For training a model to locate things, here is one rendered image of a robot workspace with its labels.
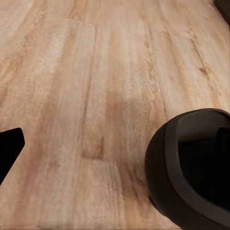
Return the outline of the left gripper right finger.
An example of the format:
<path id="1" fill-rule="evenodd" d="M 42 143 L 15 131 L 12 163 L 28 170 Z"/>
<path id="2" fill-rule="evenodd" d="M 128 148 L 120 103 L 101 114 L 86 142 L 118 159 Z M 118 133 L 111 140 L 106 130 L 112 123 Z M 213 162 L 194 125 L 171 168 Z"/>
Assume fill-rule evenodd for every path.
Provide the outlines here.
<path id="1" fill-rule="evenodd" d="M 222 127 L 218 129 L 215 145 L 230 166 L 230 129 Z"/>

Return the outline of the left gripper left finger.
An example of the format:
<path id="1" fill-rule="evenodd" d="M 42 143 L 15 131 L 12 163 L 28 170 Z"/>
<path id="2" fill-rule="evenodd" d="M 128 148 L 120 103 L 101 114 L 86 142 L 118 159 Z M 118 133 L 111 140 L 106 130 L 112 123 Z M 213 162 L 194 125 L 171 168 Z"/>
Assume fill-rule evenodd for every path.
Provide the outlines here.
<path id="1" fill-rule="evenodd" d="M 0 133 L 0 184 L 24 146 L 24 135 L 20 127 Z"/>

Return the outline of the cauldron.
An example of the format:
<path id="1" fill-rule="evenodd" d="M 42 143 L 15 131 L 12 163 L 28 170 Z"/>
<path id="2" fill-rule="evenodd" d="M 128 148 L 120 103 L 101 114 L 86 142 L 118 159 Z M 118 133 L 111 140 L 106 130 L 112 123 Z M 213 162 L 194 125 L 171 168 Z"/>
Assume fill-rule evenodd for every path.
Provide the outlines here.
<path id="1" fill-rule="evenodd" d="M 144 160 L 151 203 L 183 230 L 230 230 L 230 166 L 215 145 L 230 113 L 176 115 L 153 135 Z"/>

